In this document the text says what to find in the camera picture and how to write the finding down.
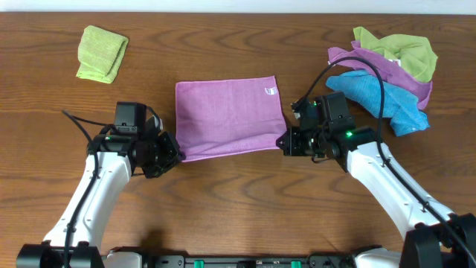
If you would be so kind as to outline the purple microfiber cloth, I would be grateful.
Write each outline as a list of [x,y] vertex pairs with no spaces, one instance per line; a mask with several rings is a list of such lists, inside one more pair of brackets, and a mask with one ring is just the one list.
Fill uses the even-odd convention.
[[274,76],[176,84],[176,140],[187,162],[276,150],[285,131]]

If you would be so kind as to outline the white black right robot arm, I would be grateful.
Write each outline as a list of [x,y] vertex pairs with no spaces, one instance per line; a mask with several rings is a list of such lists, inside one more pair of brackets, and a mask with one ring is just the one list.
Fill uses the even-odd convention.
[[353,267],[474,267],[475,216],[456,215],[434,199],[377,141],[369,127],[351,116],[301,116],[297,127],[276,140],[286,156],[313,162],[334,159],[357,179],[389,215],[404,239],[401,252],[380,246],[356,252]]

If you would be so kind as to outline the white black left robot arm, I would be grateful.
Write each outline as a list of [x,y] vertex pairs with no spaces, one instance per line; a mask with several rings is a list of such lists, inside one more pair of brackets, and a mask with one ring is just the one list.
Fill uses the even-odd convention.
[[96,135],[87,147],[83,176],[57,224],[39,244],[25,244],[17,267],[151,267],[137,249],[100,254],[103,235],[120,193],[136,168],[157,178],[185,158],[168,132]]

